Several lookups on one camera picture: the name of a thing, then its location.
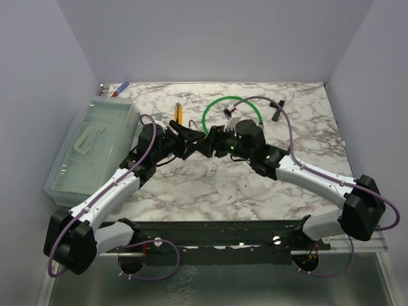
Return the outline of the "brass padlock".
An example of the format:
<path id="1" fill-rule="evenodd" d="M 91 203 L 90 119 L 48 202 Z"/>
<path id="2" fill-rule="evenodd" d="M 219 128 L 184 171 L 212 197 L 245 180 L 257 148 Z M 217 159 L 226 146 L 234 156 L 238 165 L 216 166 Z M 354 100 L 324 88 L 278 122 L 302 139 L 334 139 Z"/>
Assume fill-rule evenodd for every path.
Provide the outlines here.
<path id="1" fill-rule="evenodd" d="M 202 129 L 197 125 L 197 123 L 193 119 L 189 120 L 188 128 L 193 129 L 193 130 L 198 131 L 198 132 L 203 132 Z"/>

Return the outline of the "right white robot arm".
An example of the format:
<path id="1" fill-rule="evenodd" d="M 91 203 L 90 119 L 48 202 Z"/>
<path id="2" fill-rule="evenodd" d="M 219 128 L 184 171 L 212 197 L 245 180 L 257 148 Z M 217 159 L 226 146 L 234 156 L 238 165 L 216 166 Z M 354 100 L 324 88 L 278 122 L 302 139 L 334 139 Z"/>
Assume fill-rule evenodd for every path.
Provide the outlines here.
<path id="1" fill-rule="evenodd" d="M 302 219 L 300 230 L 293 234 L 294 244 L 302 250 L 317 240 L 342 234 L 369 241 L 386 210 L 373 178 L 345 177 L 297 163 L 289 151 L 267 144 L 263 130 L 253 120 L 240 121 L 230 130 L 212 127 L 198 151 L 205 157 L 230 154 L 245 159 L 262 177 L 294 184 L 334 204 L 332 212 Z"/>

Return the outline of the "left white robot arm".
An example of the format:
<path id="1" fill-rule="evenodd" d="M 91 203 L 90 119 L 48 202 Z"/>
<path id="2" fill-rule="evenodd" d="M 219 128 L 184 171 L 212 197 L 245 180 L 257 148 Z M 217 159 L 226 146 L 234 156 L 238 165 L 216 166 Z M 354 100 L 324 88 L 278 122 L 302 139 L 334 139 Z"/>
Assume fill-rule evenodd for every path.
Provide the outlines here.
<path id="1" fill-rule="evenodd" d="M 204 132 L 175 121 L 166 128 L 155 122 L 144 125 L 136 147 L 101 188 L 69 211 L 57 210 L 52 214 L 43 249 L 48 256 L 49 276 L 56 277 L 53 262 L 80 275 L 104 252 L 117 247 L 136 251 L 142 240 L 135 223 L 121 219 L 111 226 L 102 224 L 155 174 L 159 162 L 169 155 L 188 158 L 205 137 Z"/>

